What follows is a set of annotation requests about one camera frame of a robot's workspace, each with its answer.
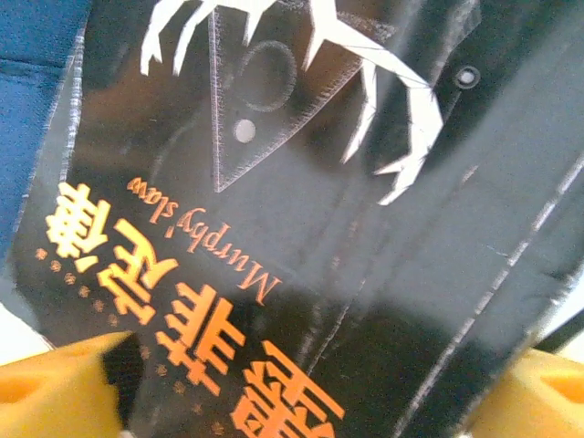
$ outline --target white antler graphic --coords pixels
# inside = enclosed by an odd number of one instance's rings
[[[152,58],[162,62],[159,35],[170,19],[179,10],[185,0],[161,0],[151,16],[151,23],[142,44],[141,73],[148,75],[148,66]],[[202,23],[217,6],[230,7],[247,13],[244,44],[251,41],[263,13],[277,0],[202,0],[184,26],[174,56],[174,74],[178,75],[183,65],[186,48],[193,37],[194,29]],[[442,114],[438,100],[428,84],[405,63],[389,50],[359,30],[338,19],[335,0],[308,0],[313,26],[312,37],[308,45],[303,69],[307,70],[316,57],[323,42],[329,41],[344,47],[362,59],[361,80],[365,99],[363,101],[357,128],[354,130],[341,162],[347,162],[357,152],[371,122],[377,114],[377,76],[376,67],[394,73],[407,88],[407,105],[410,119],[409,152],[399,160],[378,169],[376,174],[397,173],[391,191],[379,204],[389,205],[407,191],[416,181],[426,160],[428,152],[434,145],[443,127]]]

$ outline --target yellow object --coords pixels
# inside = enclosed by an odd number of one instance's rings
[[[108,384],[104,355],[130,335],[112,333],[0,367],[0,436],[117,437],[119,395]]]
[[[475,414],[473,438],[583,438],[584,365],[532,349]]]

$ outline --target orange chinese characters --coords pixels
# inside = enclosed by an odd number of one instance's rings
[[[134,250],[130,253],[122,246],[116,245],[113,248],[113,253],[126,266],[122,269],[112,263],[107,269],[99,272],[99,285],[106,287],[115,296],[114,304],[121,315],[126,315],[129,310],[145,326],[156,313],[156,310],[148,305],[151,301],[148,290],[152,290],[163,276],[179,264],[174,258],[157,262],[154,247],[150,241],[125,219],[119,219],[114,225],[114,229],[134,244]],[[116,280],[129,289],[131,294],[122,288]]]
[[[166,315],[164,319],[168,327],[176,330],[181,336],[173,340],[166,333],[158,331],[156,340],[169,351],[168,360],[173,365],[183,364],[189,370],[187,378],[193,385],[202,382],[213,395],[219,395],[221,391],[219,385],[205,371],[209,363],[221,374],[227,373],[227,364],[214,352],[214,349],[220,351],[229,360],[234,358],[235,350],[221,338],[222,334],[239,346],[244,345],[245,336],[227,320],[233,306],[224,298],[219,300],[194,351],[194,358],[191,358],[188,350],[193,347],[194,340],[203,328],[203,322],[211,309],[216,292],[212,287],[204,285],[201,293],[197,294],[184,283],[176,285],[176,290],[180,297],[190,301],[192,307],[187,307],[182,301],[174,300],[172,309],[175,314],[181,316],[181,319],[172,314]]]
[[[103,234],[110,205],[100,200],[97,205],[90,202],[89,187],[80,184],[77,190],[66,182],[58,185],[61,195],[57,198],[55,213],[47,216],[47,237],[49,242],[57,244],[57,254],[63,258],[73,257],[79,272],[85,272],[98,263],[94,255],[79,258],[106,243],[108,237]]]
[[[275,361],[244,371],[248,386],[231,414],[235,428],[250,438],[334,438],[322,408],[340,419],[345,411],[274,344],[262,345]]]

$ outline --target printed logo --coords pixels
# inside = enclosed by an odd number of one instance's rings
[[[154,7],[141,47],[143,75],[149,74],[153,58],[162,62],[160,33],[183,3],[161,0]],[[403,104],[409,117],[408,153],[375,172],[396,175],[379,204],[389,205],[416,181],[443,118],[428,82],[382,45],[391,36],[391,26],[338,11],[335,0],[202,0],[182,29],[173,60],[175,75],[181,73],[195,28],[207,18],[217,192],[285,144],[360,74],[364,92],[360,115],[339,157],[341,163],[347,162],[378,116],[377,68],[395,74],[406,88]],[[274,20],[282,21],[276,35],[273,28],[262,26]],[[311,37],[304,58],[298,60],[294,30],[305,23],[311,27]],[[317,93],[307,96],[298,78],[318,66],[324,45],[326,50],[339,50],[341,67],[337,63],[332,77],[318,84]]]

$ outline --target blue fabric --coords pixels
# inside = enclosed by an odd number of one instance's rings
[[[89,0],[0,2],[0,266]]]

